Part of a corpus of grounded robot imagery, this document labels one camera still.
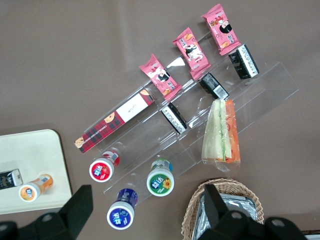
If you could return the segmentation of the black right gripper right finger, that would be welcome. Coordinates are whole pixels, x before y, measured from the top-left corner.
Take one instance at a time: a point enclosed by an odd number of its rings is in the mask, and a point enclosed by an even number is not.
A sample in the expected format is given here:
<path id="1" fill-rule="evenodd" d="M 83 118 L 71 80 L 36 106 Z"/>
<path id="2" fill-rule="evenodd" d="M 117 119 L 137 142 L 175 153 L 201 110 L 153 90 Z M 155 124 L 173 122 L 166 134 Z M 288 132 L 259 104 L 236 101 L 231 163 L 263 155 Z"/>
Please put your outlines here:
<path id="1" fill-rule="evenodd" d="M 290 220 L 269 217 L 264 224 L 238 210 L 229 210 L 214 185 L 204 187 L 204 208 L 210 223 L 201 240 L 305 240 Z"/>

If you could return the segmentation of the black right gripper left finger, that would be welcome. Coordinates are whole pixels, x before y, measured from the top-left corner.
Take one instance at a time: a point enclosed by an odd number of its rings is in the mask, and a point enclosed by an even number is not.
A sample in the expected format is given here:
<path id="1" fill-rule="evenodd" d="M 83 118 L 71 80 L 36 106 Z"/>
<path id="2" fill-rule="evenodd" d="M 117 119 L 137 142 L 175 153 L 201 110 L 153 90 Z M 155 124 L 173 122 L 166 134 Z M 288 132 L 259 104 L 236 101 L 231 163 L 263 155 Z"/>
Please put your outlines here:
<path id="1" fill-rule="evenodd" d="M 58 211 L 41 215 L 18 228 L 14 221 L 0 223 L 2 240 L 75 240 L 93 212 L 92 186 L 82 185 Z"/>

